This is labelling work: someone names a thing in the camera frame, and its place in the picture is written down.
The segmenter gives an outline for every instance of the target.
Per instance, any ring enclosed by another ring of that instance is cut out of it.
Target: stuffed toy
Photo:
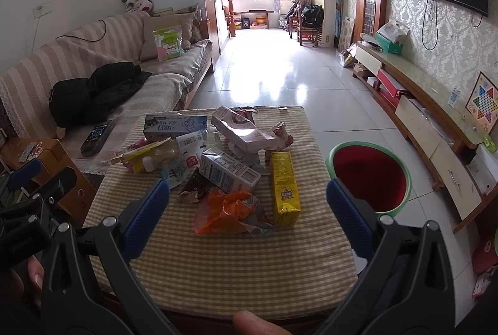
[[[151,0],[121,0],[124,4],[126,12],[134,11],[145,11],[150,12],[154,7],[154,3]]]

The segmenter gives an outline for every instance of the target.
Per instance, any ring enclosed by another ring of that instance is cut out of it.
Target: beige tablecloth
[[[267,319],[300,317],[338,306],[357,279],[348,240],[325,200],[329,176],[303,108],[258,109],[255,122],[260,129],[284,120],[294,136],[288,150],[301,198],[299,220],[294,227],[264,235],[195,235],[197,206],[179,203],[184,185],[175,188],[141,257],[131,262],[162,309],[214,318],[228,318],[240,309]],[[212,112],[182,114],[205,114],[210,120]],[[125,145],[143,137],[144,117]],[[121,164],[110,167],[85,226],[117,216],[158,176],[136,175]],[[261,178],[254,194],[271,219],[270,177]],[[100,262],[94,259],[93,265],[100,284],[110,290]]]

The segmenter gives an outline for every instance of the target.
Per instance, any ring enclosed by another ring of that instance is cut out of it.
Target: green trash can
[[[325,163],[332,179],[339,178],[354,197],[368,202],[379,215],[396,216],[410,198],[411,177],[405,163],[377,144],[339,144]]]

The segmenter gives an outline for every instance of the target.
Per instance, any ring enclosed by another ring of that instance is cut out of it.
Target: wall outlet
[[[45,2],[33,8],[33,15],[35,19],[52,12],[52,1]]]

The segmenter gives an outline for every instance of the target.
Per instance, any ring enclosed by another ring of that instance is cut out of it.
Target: backpack
[[[301,14],[302,25],[305,28],[319,29],[324,16],[322,5],[305,6]]]

